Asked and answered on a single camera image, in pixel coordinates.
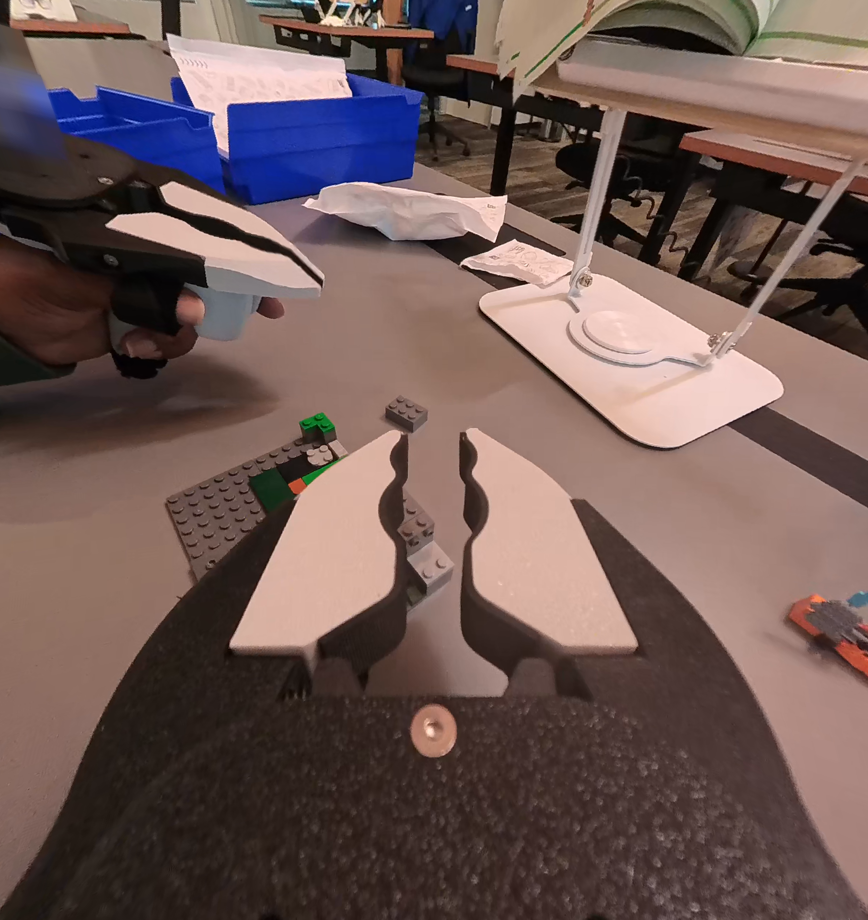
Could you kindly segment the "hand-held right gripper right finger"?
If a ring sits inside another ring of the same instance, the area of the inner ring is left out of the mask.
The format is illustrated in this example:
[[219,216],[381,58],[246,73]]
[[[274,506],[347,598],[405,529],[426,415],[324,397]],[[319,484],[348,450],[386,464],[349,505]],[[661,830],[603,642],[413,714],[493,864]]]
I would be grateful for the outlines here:
[[461,627],[508,679],[523,661],[558,671],[584,658],[632,658],[635,630],[572,496],[481,429],[460,436]]

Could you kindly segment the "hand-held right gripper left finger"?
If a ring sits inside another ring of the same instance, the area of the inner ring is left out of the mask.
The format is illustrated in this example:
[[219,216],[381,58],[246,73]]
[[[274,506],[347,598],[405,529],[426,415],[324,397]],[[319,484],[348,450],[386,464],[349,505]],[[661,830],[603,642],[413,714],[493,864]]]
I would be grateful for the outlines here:
[[390,431],[307,487],[231,637],[233,659],[285,661],[307,696],[365,696],[406,633],[408,454],[407,435]]

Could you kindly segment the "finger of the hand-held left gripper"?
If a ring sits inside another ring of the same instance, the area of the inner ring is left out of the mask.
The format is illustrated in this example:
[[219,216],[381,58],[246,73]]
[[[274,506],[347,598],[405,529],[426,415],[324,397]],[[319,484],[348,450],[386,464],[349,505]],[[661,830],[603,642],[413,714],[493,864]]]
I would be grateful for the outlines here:
[[289,240],[253,213],[242,223],[211,215],[119,214],[109,229],[203,259],[206,285],[226,293],[317,297],[324,274]]
[[265,254],[283,256],[306,273],[320,271],[272,225],[225,197],[192,188],[176,180],[161,185],[158,194],[162,199],[162,213],[179,219],[207,236],[240,243]]

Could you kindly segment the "grey brick baseplate model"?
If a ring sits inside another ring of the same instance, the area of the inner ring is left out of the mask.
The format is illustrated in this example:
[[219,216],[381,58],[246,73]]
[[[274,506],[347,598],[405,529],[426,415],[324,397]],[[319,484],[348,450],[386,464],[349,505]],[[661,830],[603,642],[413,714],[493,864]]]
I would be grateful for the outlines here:
[[[268,512],[291,505],[333,464],[347,457],[334,422],[323,412],[300,421],[300,435],[166,500],[195,580],[215,568]],[[413,610],[444,587],[454,563],[435,541],[435,523],[409,492],[403,491],[404,520],[399,535],[412,569],[407,609]]]

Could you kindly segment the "dark grey rectangular brick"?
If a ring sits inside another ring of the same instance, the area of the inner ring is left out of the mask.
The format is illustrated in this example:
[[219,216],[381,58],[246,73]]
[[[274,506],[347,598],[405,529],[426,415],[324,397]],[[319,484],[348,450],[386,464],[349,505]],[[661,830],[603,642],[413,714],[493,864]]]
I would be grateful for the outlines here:
[[428,421],[428,409],[402,395],[387,403],[384,415],[392,424],[412,433],[417,432]]

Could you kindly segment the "brick building instruction booklet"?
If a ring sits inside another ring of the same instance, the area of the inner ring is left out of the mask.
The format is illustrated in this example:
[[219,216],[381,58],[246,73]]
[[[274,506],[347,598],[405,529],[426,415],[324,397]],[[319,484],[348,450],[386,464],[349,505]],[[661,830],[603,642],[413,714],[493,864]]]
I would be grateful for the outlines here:
[[499,71],[532,82],[588,36],[868,69],[868,1],[504,2]]

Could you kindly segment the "person's left hand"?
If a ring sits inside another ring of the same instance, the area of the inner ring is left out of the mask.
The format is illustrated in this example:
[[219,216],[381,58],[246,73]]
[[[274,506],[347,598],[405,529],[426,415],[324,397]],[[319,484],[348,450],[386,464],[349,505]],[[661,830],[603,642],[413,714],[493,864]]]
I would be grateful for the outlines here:
[[109,354],[115,282],[0,237],[0,337],[49,367]]

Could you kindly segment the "white crumpled paper bag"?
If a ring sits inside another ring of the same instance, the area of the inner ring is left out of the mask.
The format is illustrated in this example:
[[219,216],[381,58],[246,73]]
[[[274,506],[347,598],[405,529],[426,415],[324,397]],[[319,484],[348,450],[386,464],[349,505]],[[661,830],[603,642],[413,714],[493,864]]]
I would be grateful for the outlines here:
[[370,182],[328,186],[303,206],[378,230],[393,241],[437,241],[468,234],[497,241],[508,197],[463,198]]

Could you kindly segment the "office table wooden edge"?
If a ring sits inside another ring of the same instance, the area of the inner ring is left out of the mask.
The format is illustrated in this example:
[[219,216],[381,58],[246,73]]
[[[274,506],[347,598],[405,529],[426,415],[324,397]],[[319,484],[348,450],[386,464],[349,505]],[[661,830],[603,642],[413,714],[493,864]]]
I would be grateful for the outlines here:
[[312,23],[302,18],[287,18],[262,14],[259,21],[271,27],[275,41],[282,49],[306,52],[312,56],[329,56],[339,60],[349,58],[356,43],[375,52],[374,77],[390,83],[390,50],[405,49],[414,41],[434,40],[429,29],[407,26],[371,28],[367,26],[330,26]]
[[471,101],[500,111],[490,182],[490,194],[493,196],[503,196],[507,193],[517,120],[521,113],[588,132],[597,131],[601,127],[601,108],[570,98],[554,88],[537,86],[532,92],[529,91],[514,100],[512,78],[499,76],[496,62],[475,55],[452,54],[447,57],[447,64],[467,75],[466,83]]
[[773,201],[785,178],[830,187],[849,166],[849,159],[826,151],[768,142],[749,135],[706,130],[686,134],[681,150],[710,156],[723,163],[710,192],[713,205],[678,276],[691,282],[702,270],[728,218],[739,207],[785,218],[785,206]]

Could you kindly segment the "blue jacket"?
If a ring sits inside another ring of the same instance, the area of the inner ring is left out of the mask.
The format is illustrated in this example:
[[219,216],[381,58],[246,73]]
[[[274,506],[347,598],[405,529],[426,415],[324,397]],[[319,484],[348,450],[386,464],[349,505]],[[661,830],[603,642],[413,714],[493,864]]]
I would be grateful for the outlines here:
[[472,54],[475,49],[478,1],[407,1],[408,23],[416,29],[434,32],[437,40],[448,40],[455,32],[459,52]]

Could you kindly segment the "orange toy brick figure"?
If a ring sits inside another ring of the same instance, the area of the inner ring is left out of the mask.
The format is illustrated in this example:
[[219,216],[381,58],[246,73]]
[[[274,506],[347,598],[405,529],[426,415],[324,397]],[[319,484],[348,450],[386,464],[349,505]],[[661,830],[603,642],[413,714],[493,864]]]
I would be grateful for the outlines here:
[[868,679],[868,591],[842,601],[813,594],[792,604],[787,618]]

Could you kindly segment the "black office chair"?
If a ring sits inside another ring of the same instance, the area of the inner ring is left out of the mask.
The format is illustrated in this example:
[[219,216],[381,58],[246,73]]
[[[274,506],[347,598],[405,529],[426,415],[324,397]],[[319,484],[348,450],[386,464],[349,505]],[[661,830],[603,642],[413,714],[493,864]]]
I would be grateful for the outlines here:
[[[667,207],[662,225],[665,235],[669,233],[670,224],[681,204],[675,203],[676,199],[668,199],[668,195],[681,195],[682,201],[697,178],[701,163],[701,156],[682,149],[680,141],[679,137],[658,136],[650,140],[623,140],[620,143],[598,228],[598,238],[603,244],[612,247],[619,237],[623,237],[645,246],[649,236],[657,233],[654,230],[657,218],[652,218],[654,193],[664,196],[660,204]],[[590,188],[599,153],[600,140],[596,138],[569,144],[560,150],[555,166],[572,180],[566,190]],[[646,219],[652,223],[648,233],[640,233],[615,216],[612,213],[613,201],[624,201],[633,208],[649,204],[651,207]]]
[[848,277],[785,278],[779,284],[781,289],[809,292],[813,297],[774,318],[788,323],[816,312],[830,316],[845,306],[868,336],[868,201],[846,195],[820,230],[823,239],[809,246],[810,255],[849,257],[858,261],[860,268]]

